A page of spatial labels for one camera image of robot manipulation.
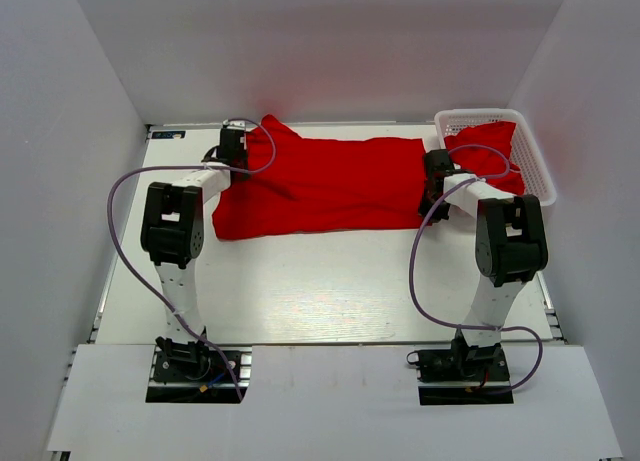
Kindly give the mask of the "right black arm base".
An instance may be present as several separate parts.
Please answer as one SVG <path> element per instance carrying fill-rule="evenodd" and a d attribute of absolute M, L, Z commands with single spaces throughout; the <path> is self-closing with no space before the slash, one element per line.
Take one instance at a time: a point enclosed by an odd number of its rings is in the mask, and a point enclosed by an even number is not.
<path fill-rule="evenodd" d="M 448 348 L 409 352 L 422 406 L 510 405 L 514 402 L 502 345 L 469 345 L 458 331 Z"/>

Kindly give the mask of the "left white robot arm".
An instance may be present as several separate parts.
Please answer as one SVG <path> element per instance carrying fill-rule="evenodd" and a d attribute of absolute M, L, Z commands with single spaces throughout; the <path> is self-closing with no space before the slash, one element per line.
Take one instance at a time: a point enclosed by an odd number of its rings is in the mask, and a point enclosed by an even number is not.
<path fill-rule="evenodd" d="M 196 290 L 196 259 L 205 241 L 205 205 L 231 187 L 234 169 L 248 169 L 246 126 L 225 122 L 219 143 L 202 164 L 173 182 L 153 182 L 146 194 L 141 246 L 160 282 L 166 311 L 165 338 L 180 344 L 206 338 Z"/>

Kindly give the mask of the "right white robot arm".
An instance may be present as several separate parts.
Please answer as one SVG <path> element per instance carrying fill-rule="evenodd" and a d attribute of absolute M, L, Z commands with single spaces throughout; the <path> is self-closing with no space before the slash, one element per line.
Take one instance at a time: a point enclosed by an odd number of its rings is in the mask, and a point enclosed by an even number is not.
<path fill-rule="evenodd" d="M 484 372 L 488 358 L 506 331 L 506 318 L 522 291 L 546 267 L 548 247 L 539 199 L 517 196 L 491 185 L 511 173 L 511 163 L 498 150 L 490 150 L 503 166 L 496 172 L 476 175 L 459 168 L 445 149 L 427 152 L 423 157 L 426 175 L 419 206 L 423 217 L 419 230 L 449 218 L 457 207 L 476 222 L 474 255 L 480 272 L 471 308 L 460 324 L 428 319 L 457 330 L 464 344 L 451 355 L 453 371 L 472 380 Z"/>

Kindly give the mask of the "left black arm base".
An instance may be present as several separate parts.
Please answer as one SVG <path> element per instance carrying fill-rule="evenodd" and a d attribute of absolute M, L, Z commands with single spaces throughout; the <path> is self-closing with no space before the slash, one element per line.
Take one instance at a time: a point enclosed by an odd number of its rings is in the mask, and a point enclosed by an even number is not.
<path fill-rule="evenodd" d="M 217 352 L 200 341 L 158 337 L 145 401 L 149 404 L 238 404 L 251 374 L 251 350 Z"/>

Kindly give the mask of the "red t shirt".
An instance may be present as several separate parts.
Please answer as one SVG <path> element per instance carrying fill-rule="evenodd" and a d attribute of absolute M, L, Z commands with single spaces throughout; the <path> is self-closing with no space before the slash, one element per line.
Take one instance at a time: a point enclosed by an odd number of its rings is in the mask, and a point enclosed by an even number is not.
<path fill-rule="evenodd" d="M 252 175 L 223 191 L 212 213 L 220 240 L 421 224 L 420 138 L 305 138 L 266 115 L 247 145 Z"/>

